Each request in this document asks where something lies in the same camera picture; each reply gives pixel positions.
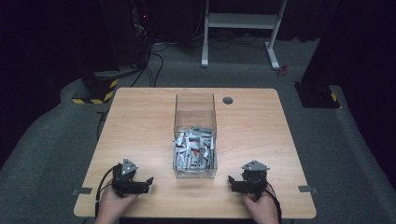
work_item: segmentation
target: metal bracket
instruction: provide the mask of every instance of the metal bracket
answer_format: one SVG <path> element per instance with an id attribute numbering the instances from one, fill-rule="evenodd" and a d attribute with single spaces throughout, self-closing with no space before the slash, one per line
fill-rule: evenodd
<path id="1" fill-rule="evenodd" d="M 259 161 L 251 161 L 242 166 L 242 169 L 248 171 L 267 171 L 270 169 L 270 167 L 260 163 Z"/>
<path id="2" fill-rule="evenodd" d="M 137 170 L 138 165 L 134 164 L 130 160 L 124 158 L 122 163 L 122 175 L 128 175 L 134 170 Z"/>

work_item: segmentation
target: yellow and black hazard tape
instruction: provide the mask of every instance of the yellow and black hazard tape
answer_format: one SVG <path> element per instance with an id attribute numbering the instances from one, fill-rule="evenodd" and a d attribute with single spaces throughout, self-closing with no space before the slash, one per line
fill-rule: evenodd
<path id="1" fill-rule="evenodd" d="M 332 100 L 334 102 L 337 102 L 337 96 L 334 94 L 334 92 L 332 92 Z"/>
<path id="2" fill-rule="evenodd" d="M 103 99 L 98 99 L 98 98 L 73 98 L 73 103 L 78 104 L 78 105 L 84 105 L 84 104 L 105 104 L 108 101 L 110 101 L 111 96 L 113 96 L 114 89 L 116 88 L 117 83 L 119 82 L 118 79 L 115 79 L 110 83 L 109 88 L 104 92 L 105 97 Z"/>

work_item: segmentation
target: black cable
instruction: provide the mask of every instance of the black cable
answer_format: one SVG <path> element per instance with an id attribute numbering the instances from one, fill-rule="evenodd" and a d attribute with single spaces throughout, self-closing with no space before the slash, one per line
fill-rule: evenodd
<path id="1" fill-rule="evenodd" d="M 236 44 L 254 44 L 254 43 L 260 43 L 260 42 L 264 42 L 267 38 L 258 38 L 258 37 L 254 37 L 252 40 L 238 40 L 238 39 L 234 39 L 233 42 Z"/>
<path id="2" fill-rule="evenodd" d="M 198 49 L 201 48 L 203 45 L 203 40 L 193 40 L 191 42 L 191 48 L 192 49 Z"/>
<path id="3" fill-rule="evenodd" d="M 169 43 L 161 43 L 161 44 L 155 44 L 155 45 L 153 45 L 153 46 L 160 46 L 160 45 L 166 45 L 165 46 L 165 48 L 163 48 L 163 49 L 157 49 L 157 50 L 151 50 L 151 52 L 161 52 L 161 51 L 164 51 L 164 50 L 166 50 L 166 49 L 168 49 L 169 48 Z"/>
<path id="4" fill-rule="evenodd" d="M 282 210 L 280 209 L 280 202 L 276 198 L 276 194 L 272 185 L 270 185 L 270 183 L 268 182 L 267 184 L 271 187 L 272 191 L 274 192 L 274 195 L 268 189 L 264 189 L 264 191 L 267 192 L 268 195 L 274 200 L 277 211 L 277 221 L 279 222 L 279 224 L 282 224 Z"/>
<path id="5" fill-rule="evenodd" d="M 194 38 L 194 36 L 198 33 L 199 27 L 201 26 L 202 15 L 205 12 L 203 9 L 204 9 L 204 0 L 201 0 L 201 10 L 200 10 L 201 13 L 199 15 L 197 29 L 195 30 L 194 34 L 192 35 L 192 38 Z"/>
<path id="6" fill-rule="evenodd" d="M 146 71 L 148 72 L 148 83 L 150 87 L 153 87 L 153 79 L 152 79 L 152 72 L 151 69 L 149 69 L 149 67 L 146 67 Z"/>
<path id="7" fill-rule="evenodd" d="M 229 44 L 228 45 L 226 45 L 225 47 L 222 47 L 222 48 L 218 48 L 218 47 L 215 47 L 215 46 L 213 46 L 213 45 L 210 45 L 210 44 L 207 44 L 210 48 L 212 48 L 212 49 L 227 49 L 227 48 L 229 48 L 232 44 L 233 44 L 233 36 L 232 35 L 227 35 L 227 36 L 222 36 L 222 35 L 216 35 L 216 34 L 212 34 L 215 38 L 216 38 L 216 40 L 218 40 L 218 41 L 225 41 L 225 42 L 229 42 Z"/>
<path id="8" fill-rule="evenodd" d="M 99 141 L 100 125 L 101 125 L 102 122 L 106 121 L 106 116 L 107 116 L 107 113 L 108 113 L 109 110 L 110 110 L 110 107 L 105 112 L 96 112 L 96 114 L 100 114 L 101 115 L 101 117 L 99 119 L 98 127 L 96 128 L 96 140 L 97 141 Z"/>
<path id="9" fill-rule="evenodd" d="M 143 70 L 140 72 L 139 76 L 137 76 L 137 78 L 134 80 L 134 83 L 132 83 L 130 87 L 132 87 L 132 86 L 137 82 L 137 80 L 140 78 L 140 76 L 142 76 L 142 74 L 143 74 L 143 72 L 145 72 L 145 70 L 146 70 L 146 69 L 143 69 Z"/>
<path id="10" fill-rule="evenodd" d="M 86 222 L 88 221 L 88 219 L 90 219 L 90 218 L 89 218 L 89 217 L 85 218 L 85 219 L 81 222 L 81 224 L 86 223 Z"/>
<path id="11" fill-rule="evenodd" d="M 111 186 L 111 184 L 108 184 L 108 185 L 102 187 L 102 188 L 100 189 L 100 192 L 102 192 L 105 188 L 107 188 L 107 187 L 109 187 L 109 186 Z"/>
<path id="12" fill-rule="evenodd" d="M 160 75 L 161 70 L 163 69 L 163 57 L 161 57 L 161 55 L 156 54 L 156 53 L 151 53 L 151 54 L 155 55 L 155 56 L 157 56 L 157 57 L 159 57 L 161 59 L 161 67 L 160 67 L 160 69 L 158 69 L 157 74 L 155 75 L 155 78 L 154 78 L 153 87 L 157 87 L 157 79 L 158 79 L 158 76 Z"/>
<path id="13" fill-rule="evenodd" d="M 103 176 L 102 180 L 100 181 L 99 184 L 99 188 L 96 192 L 96 198 L 95 198 L 95 217 L 98 217 L 98 213 L 99 213 L 99 203 L 100 203 L 100 192 L 102 191 L 102 185 L 103 182 L 105 181 L 106 177 L 108 176 L 108 174 L 110 174 L 110 172 L 112 172 L 114 170 L 115 166 L 111 167 Z"/>
<path id="14" fill-rule="evenodd" d="M 116 76 L 112 76 L 112 77 L 99 77 L 101 80 L 108 80 L 108 79 L 120 79 L 122 77 L 128 77 L 131 75 L 134 75 L 136 73 L 138 73 L 140 71 L 140 68 L 136 68 L 132 71 L 126 72 L 124 74 L 120 74 L 120 75 L 116 75 Z"/>

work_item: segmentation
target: wooden table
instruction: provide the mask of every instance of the wooden table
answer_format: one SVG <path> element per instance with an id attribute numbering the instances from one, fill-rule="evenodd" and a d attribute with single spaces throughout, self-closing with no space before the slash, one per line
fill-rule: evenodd
<path id="1" fill-rule="evenodd" d="M 219 165 L 214 179 L 175 177 L 173 130 L 178 93 L 214 93 Z M 231 105 L 222 102 L 226 96 L 233 98 Z M 149 193 L 140 195 L 125 217 L 249 218 L 240 194 L 231 192 L 228 175 L 242 180 L 241 166 L 254 160 L 271 167 L 267 179 L 276 191 L 283 218 L 316 215 L 311 194 L 298 188 L 307 183 L 275 90 L 118 89 L 82 186 L 92 188 L 92 193 L 79 194 L 77 216 L 94 217 L 100 180 L 123 158 L 139 166 L 135 181 L 154 176 Z"/>

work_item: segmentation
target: transparent bin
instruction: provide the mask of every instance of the transparent bin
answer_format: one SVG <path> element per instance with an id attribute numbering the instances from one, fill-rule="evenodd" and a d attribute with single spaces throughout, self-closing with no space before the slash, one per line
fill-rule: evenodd
<path id="1" fill-rule="evenodd" d="M 173 159 L 176 178 L 215 177 L 216 131 L 213 93 L 177 95 Z"/>

